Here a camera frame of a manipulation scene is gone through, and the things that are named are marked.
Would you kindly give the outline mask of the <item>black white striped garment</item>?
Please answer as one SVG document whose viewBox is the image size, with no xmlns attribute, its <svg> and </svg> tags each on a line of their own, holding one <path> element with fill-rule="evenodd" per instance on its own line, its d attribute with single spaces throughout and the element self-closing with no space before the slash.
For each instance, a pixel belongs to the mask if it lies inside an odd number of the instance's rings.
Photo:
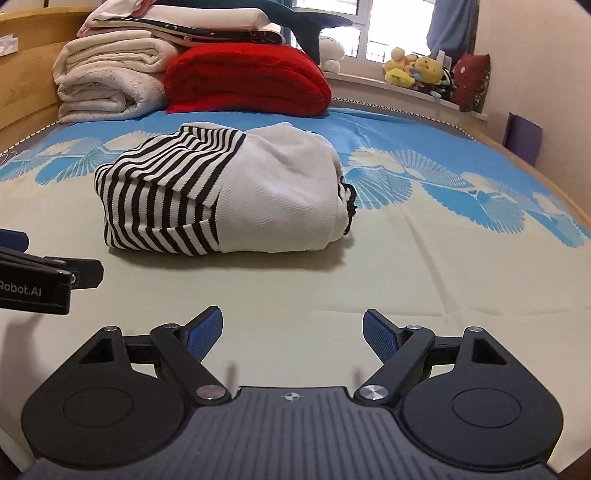
<svg viewBox="0 0 591 480">
<path fill-rule="evenodd" d="M 202 256 L 320 251 L 349 233 L 356 190 L 325 137 L 290 123 L 185 123 L 97 168 L 105 243 Z"/>
</svg>

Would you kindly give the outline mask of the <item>blue cream patterned bedspread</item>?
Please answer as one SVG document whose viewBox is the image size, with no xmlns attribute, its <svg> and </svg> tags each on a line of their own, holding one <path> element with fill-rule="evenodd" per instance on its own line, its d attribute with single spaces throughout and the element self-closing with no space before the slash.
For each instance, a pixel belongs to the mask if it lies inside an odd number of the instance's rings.
<svg viewBox="0 0 591 480">
<path fill-rule="evenodd" d="M 318 252 L 189 258 L 109 249 L 97 166 L 181 125 L 246 131 L 279 115 L 154 113 L 35 133 L 1 158 L 1 224 L 32 254 L 94 258 L 101 285 L 66 316 L 1 314 L 1 426 L 22 439 L 27 398 L 100 327 L 145 334 L 206 307 L 223 314 L 206 367 L 240 386 L 358 387 L 378 367 L 363 312 L 456 336 L 481 326 L 557 398 L 552 465 L 590 447 L 590 230 L 499 151 L 437 126 L 335 109 L 297 118 L 339 154 L 358 194 L 346 237 Z"/>
</svg>

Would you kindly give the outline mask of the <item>wooden headboard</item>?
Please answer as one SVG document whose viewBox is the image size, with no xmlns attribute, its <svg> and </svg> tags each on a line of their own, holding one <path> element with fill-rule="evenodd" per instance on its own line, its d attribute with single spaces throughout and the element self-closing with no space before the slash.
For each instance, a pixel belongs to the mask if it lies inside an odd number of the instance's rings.
<svg viewBox="0 0 591 480">
<path fill-rule="evenodd" d="M 1 58 L 2 150 L 57 120 L 60 100 L 52 66 L 91 11 L 76 6 L 1 15 L 1 34 L 19 40 L 18 51 Z"/>
</svg>

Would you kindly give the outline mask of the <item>cream folded blanket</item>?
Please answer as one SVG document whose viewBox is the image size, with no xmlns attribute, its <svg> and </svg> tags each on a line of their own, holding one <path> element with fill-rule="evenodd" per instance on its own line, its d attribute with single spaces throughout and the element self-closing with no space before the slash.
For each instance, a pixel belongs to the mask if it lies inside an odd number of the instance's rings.
<svg viewBox="0 0 591 480">
<path fill-rule="evenodd" d="M 164 73 L 178 55 L 171 43 L 140 30 L 66 43 L 52 67 L 58 121 L 127 120 L 164 109 Z"/>
</svg>

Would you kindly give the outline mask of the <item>red folded blanket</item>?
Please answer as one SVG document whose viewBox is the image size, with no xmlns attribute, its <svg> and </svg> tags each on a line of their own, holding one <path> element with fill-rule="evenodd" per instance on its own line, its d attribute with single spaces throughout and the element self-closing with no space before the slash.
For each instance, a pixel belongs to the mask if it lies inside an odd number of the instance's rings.
<svg viewBox="0 0 591 480">
<path fill-rule="evenodd" d="M 332 90 L 307 54 L 287 45 L 200 44 L 167 68 L 169 113 L 247 111 L 297 117 L 328 110 Z"/>
</svg>

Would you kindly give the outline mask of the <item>purple box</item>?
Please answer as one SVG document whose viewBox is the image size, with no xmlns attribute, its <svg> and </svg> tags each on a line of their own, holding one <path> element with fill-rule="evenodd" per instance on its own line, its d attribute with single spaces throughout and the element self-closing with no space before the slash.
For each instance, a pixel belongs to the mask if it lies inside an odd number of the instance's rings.
<svg viewBox="0 0 591 480">
<path fill-rule="evenodd" d="M 532 167 L 536 166 L 543 138 L 538 124 L 510 112 L 502 145 Z"/>
</svg>

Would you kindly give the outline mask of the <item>white folded bedding stack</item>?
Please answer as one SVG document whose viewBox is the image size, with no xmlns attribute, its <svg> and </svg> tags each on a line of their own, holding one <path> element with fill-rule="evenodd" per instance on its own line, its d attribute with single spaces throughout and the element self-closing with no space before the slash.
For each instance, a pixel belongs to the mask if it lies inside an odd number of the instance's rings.
<svg viewBox="0 0 591 480">
<path fill-rule="evenodd" d="M 283 35 L 270 29 L 270 24 L 266 13 L 253 7 L 204 9 L 157 5 L 153 1 L 105 1 L 86 18 L 77 36 L 136 29 L 183 46 L 239 41 L 287 43 Z"/>
</svg>

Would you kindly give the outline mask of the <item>yellow plush toys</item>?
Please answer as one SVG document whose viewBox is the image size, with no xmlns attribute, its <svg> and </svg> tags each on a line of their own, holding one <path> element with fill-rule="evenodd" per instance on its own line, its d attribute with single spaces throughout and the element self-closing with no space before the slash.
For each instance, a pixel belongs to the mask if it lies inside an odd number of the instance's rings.
<svg viewBox="0 0 591 480">
<path fill-rule="evenodd" d="M 440 50 L 433 59 L 394 48 L 383 65 L 385 82 L 449 101 L 454 90 L 452 58 Z"/>
</svg>

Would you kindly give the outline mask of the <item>white plush toy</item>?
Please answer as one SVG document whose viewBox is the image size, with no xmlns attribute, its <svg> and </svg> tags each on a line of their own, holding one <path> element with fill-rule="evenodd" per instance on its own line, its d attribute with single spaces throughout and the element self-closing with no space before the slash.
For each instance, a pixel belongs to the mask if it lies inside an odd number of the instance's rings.
<svg viewBox="0 0 591 480">
<path fill-rule="evenodd" d="M 341 61 L 346 56 L 345 49 L 337 40 L 328 36 L 320 37 L 320 68 L 332 74 L 341 73 Z"/>
</svg>

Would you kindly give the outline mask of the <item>blue curtain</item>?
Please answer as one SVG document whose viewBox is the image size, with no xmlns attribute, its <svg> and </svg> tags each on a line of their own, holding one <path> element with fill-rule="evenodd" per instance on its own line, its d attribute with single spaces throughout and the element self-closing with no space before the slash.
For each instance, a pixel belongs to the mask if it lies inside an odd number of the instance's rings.
<svg viewBox="0 0 591 480">
<path fill-rule="evenodd" d="M 467 53 L 473 43 L 479 11 L 477 0 L 437 0 L 427 35 L 430 56 L 444 51 L 453 62 Z"/>
</svg>

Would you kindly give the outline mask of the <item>dark teal shark plush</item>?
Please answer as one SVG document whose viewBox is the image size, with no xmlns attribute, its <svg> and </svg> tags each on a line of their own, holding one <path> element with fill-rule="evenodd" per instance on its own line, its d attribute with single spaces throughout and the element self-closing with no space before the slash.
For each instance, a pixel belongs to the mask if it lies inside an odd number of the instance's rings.
<svg viewBox="0 0 591 480">
<path fill-rule="evenodd" d="M 349 27 L 353 21 L 334 13 L 322 11 L 297 11 L 283 1 L 270 0 L 163 0 L 156 5 L 198 8 L 238 9 L 256 8 L 262 10 L 271 23 L 286 27 L 294 34 L 304 53 L 321 65 L 320 35 L 322 30 Z"/>
</svg>

